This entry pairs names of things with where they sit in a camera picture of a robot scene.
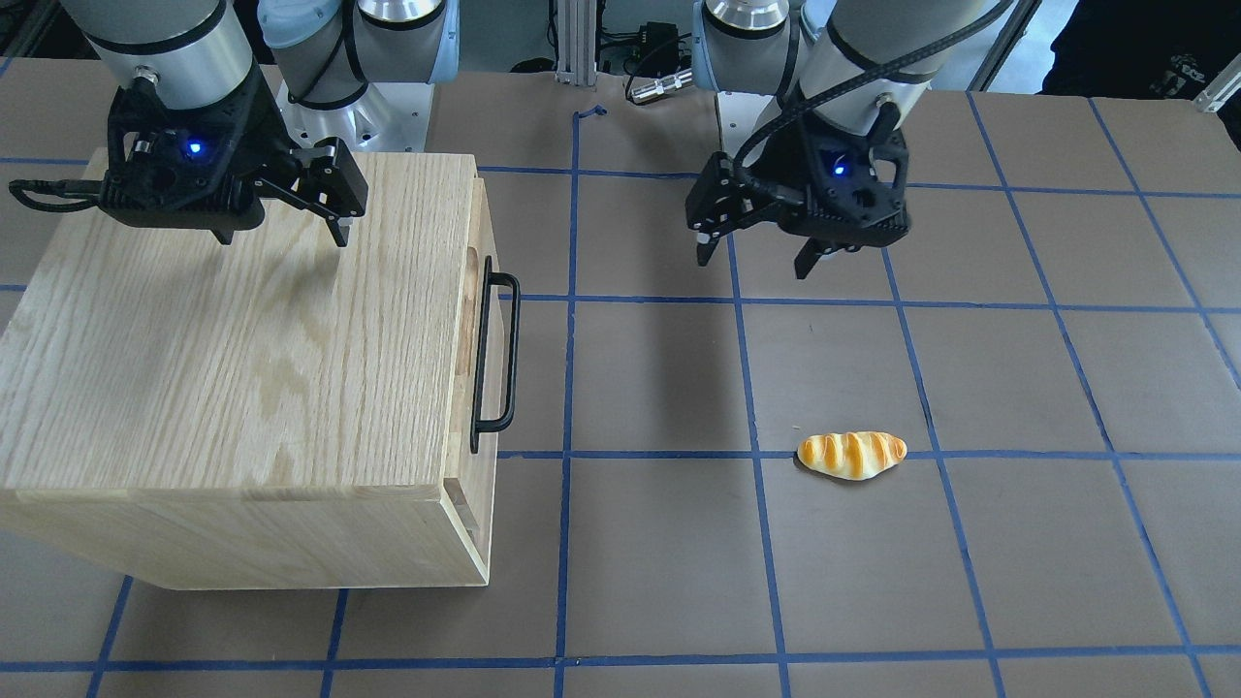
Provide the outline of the wooden drawer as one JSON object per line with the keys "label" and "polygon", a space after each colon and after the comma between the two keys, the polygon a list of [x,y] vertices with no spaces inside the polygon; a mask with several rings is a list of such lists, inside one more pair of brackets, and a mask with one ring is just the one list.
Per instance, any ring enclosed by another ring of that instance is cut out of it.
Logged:
{"label": "wooden drawer", "polygon": [[501,293],[511,286],[493,238],[485,181],[474,178],[462,265],[444,486],[478,551],[491,544],[499,420],[509,414],[510,330]]}

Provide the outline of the wooden drawer cabinet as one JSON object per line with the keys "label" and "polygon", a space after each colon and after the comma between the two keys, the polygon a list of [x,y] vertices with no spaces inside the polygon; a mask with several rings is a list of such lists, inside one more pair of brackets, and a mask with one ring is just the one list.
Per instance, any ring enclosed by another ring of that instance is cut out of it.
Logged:
{"label": "wooden drawer cabinet", "polygon": [[74,212],[2,334],[2,527],[172,590],[483,587],[444,486],[468,154],[364,153],[340,248]]}

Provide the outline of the toy bread roll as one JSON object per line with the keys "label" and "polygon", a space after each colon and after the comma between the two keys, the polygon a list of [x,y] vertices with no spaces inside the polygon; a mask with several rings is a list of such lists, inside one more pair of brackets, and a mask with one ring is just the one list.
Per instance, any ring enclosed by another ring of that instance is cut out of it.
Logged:
{"label": "toy bread roll", "polygon": [[795,450],[797,460],[807,469],[849,482],[872,479],[903,462],[907,455],[903,438],[880,431],[813,433]]}

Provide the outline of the aluminium frame post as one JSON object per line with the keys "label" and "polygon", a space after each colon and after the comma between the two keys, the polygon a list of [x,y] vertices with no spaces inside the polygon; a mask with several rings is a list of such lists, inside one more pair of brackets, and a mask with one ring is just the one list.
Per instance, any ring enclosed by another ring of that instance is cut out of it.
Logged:
{"label": "aluminium frame post", "polygon": [[601,1],[553,1],[555,79],[593,89],[598,75]]}

